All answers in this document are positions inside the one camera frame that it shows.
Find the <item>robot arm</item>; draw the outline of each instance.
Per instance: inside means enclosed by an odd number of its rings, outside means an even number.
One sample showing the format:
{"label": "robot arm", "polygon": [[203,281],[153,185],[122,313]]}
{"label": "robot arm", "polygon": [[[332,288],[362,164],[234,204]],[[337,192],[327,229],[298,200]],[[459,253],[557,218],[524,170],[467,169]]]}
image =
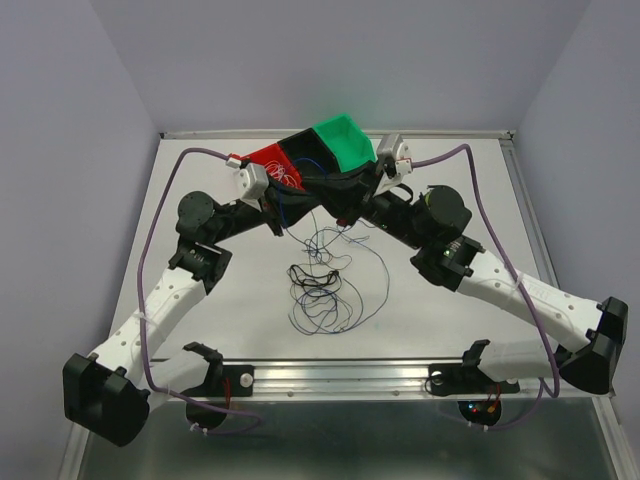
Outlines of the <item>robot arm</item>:
{"label": "robot arm", "polygon": [[[177,251],[145,300],[146,318],[137,310],[88,356],[74,354],[63,368],[66,417],[123,446],[144,426],[149,413],[169,399],[153,391],[143,375],[140,322],[147,324],[149,358],[180,320],[215,287],[231,253],[216,244],[260,225],[282,235],[281,218],[295,224],[318,202],[309,194],[269,183],[264,169],[239,169],[241,198],[219,205],[203,192],[186,195],[178,206]],[[151,367],[158,385],[183,392],[222,372],[222,355],[198,343]]]}
{"label": "robot arm", "polygon": [[[610,297],[602,303],[582,299],[505,265],[478,242],[463,235],[471,212],[448,186],[433,186],[413,201],[391,189],[411,172],[411,154],[399,135],[384,137],[377,163],[341,174],[303,179],[339,225],[364,218],[405,245],[417,250],[410,260],[430,283],[483,300],[517,318],[533,323],[520,294],[531,297],[546,333],[559,343],[555,352],[560,376],[594,394],[611,391],[611,381],[624,344],[627,305]],[[464,353],[461,364],[442,365],[431,393],[486,393],[513,378],[548,377],[549,359],[540,342],[508,345],[479,340]]]}

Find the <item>metal frame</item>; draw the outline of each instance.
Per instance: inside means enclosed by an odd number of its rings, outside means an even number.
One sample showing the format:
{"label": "metal frame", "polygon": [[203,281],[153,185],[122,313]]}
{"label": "metal frame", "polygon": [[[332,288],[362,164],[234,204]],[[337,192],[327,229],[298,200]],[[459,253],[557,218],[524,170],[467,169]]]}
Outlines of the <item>metal frame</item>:
{"label": "metal frame", "polygon": [[[286,136],[298,130],[228,130],[215,132],[166,133],[165,139],[216,139],[216,138],[274,138]],[[367,133],[377,138],[389,133],[370,130]],[[558,286],[551,257],[540,230],[522,172],[518,165],[515,148],[509,131],[441,132],[403,131],[411,138],[491,138],[500,140],[504,160],[509,172],[518,207],[523,217],[527,236],[531,243],[536,267],[541,280]],[[410,401],[441,399],[433,397],[425,389],[425,378],[429,376],[429,365],[434,362],[455,362],[459,358],[417,358],[385,360],[328,360],[328,361],[254,361],[234,360],[227,364],[251,363],[256,367],[253,397],[243,402],[305,402],[305,401]],[[538,391],[537,380],[521,382],[522,397],[534,397]],[[563,396],[590,397],[563,382]],[[453,399],[471,399],[471,396],[451,396]],[[593,404],[602,426],[607,449],[616,475],[620,479],[639,478],[637,468],[626,441],[626,437],[615,416],[611,400],[606,397],[593,398]],[[77,479],[89,432],[73,425],[67,444],[59,478]]]}
{"label": "metal frame", "polygon": [[[160,134],[164,140],[219,140],[238,138],[285,138],[298,133],[304,128],[282,128],[271,130],[205,130],[199,132],[164,132]],[[511,140],[514,132],[510,130],[379,130],[365,129],[369,138],[382,138],[389,133],[399,133],[405,138],[485,138]]]}
{"label": "metal frame", "polygon": [[[540,279],[554,287],[560,288],[553,268],[553,262],[547,249],[547,244],[544,240],[540,224],[533,210],[533,204],[531,203],[531,198],[529,197],[529,192],[527,191],[522,176],[522,170],[518,163],[518,156],[513,141],[511,139],[500,140],[500,147],[507,165],[509,177],[511,178],[511,184],[513,185],[518,207],[522,213],[525,230],[529,237],[529,242],[531,242],[531,250]],[[624,430],[615,414],[611,398],[593,397],[592,402],[617,477],[620,480],[640,478],[638,466],[631,453]]]}

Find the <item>screw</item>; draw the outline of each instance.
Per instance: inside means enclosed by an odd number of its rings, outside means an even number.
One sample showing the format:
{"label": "screw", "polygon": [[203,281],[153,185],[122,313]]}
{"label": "screw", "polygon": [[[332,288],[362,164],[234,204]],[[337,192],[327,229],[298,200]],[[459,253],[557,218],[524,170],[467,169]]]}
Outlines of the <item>screw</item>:
{"label": "screw", "polygon": [[244,388],[249,388],[253,385],[253,377],[250,373],[243,373],[240,375],[240,385]]}

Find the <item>black clamp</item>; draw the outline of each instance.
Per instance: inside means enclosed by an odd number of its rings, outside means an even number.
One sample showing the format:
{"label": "black clamp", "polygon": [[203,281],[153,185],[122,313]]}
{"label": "black clamp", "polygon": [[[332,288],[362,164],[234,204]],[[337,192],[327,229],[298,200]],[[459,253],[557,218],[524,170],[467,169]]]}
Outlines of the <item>black clamp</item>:
{"label": "black clamp", "polygon": [[182,347],[187,352],[193,352],[200,355],[206,362],[209,363],[209,369],[204,377],[204,384],[216,387],[218,381],[222,378],[223,370],[223,356],[217,350],[207,347],[206,345],[198,342],[191,342]]}

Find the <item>white wall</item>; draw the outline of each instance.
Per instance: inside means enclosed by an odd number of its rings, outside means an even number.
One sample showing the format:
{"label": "white wall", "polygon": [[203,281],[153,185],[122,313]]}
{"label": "white wall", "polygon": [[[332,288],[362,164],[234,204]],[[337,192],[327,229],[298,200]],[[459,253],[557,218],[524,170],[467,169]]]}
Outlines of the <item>white wall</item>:
{"label": "white wall", "polygon": [[514,128],[588,0],[91,0],[162,131]]}
{"label": "white wall", "polygon": [[0,478],[55,478],[62,366],[106,335],[157,134],[87,0],[0,2]]}
{"label": "white wall", "polygon": [[517,134],[559,280],[629,303],[614,386],[640,459],[640,2],[593,0]]}

